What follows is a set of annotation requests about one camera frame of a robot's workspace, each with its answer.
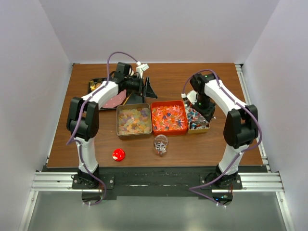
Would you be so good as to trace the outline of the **gold tin of lollipops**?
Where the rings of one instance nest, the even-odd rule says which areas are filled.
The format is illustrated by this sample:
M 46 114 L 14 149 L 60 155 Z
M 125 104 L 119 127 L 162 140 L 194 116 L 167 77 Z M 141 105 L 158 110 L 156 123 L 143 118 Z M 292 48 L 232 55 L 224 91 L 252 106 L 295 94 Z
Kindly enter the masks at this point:
M 184 102 L 188 123 L 188 134 L 206 133 L 210 129 L 208 121 L 198 111 L 192 108 L 192 104 Z

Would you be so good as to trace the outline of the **brown tin of gummies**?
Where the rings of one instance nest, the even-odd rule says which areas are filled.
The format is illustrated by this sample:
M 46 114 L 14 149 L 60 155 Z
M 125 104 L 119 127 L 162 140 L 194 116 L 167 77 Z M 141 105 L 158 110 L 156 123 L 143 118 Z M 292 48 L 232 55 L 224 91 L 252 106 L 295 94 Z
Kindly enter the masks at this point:
M 116 133 L 121 140 L 148 138 L 152 117 L 148 103 L 120 105 L 116 109 Z

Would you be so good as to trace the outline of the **orange tin of lollipops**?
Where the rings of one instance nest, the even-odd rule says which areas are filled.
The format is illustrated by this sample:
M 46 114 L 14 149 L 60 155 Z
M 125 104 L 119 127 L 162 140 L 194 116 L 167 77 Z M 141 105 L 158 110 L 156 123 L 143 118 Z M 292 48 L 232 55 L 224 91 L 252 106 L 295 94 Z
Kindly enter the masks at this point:
M 183 135 L 188 130 L 187 116 L 182 101 L 163 101 L 151 104 L 154 135 Z

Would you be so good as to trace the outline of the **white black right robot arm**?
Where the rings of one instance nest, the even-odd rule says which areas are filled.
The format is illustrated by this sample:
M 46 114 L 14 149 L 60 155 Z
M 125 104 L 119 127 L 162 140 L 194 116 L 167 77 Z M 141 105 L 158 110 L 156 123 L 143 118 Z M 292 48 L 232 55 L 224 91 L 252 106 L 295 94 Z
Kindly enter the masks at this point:
M 189 92 L 187 99 L 206 122 L 213 119 L 217 106 L 226 116 L 223 130 L 226 148 L 223 158 L 216 166 L 215 172 L 205 178 L 205 186 L 215 184 L 220 189 L 226 189 L 236 180 L 243 154 L 250 150 L 253 141 L 261 136 L 257 108 L 236 98 L 215 73 L 207 76 L 194 74 L 190 84 L 193 90 Z

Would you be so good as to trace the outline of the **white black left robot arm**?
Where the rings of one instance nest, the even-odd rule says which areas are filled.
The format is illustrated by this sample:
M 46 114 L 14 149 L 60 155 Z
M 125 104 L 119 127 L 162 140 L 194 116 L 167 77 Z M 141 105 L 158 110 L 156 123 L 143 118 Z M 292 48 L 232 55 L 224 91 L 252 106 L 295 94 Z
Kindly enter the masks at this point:
M 148 64 L 136 63 L 132 68 L 127 63 L 119 62 L 116 70 L 109 73 L 102 84 L 94 91 L 79 98 L 74 97 L 69 106 L 66 127 L 71 136 L 68 144 L 77 145 L 79 166 L 74 182 L 89 189 L 103 185 L 99 177 L 99 164 L 95 156 L 94 138 L 99 129 L 99 110 L 120 92 L 128 90 L 142 97 L 157 98 L 148 77 L 143 73 Z

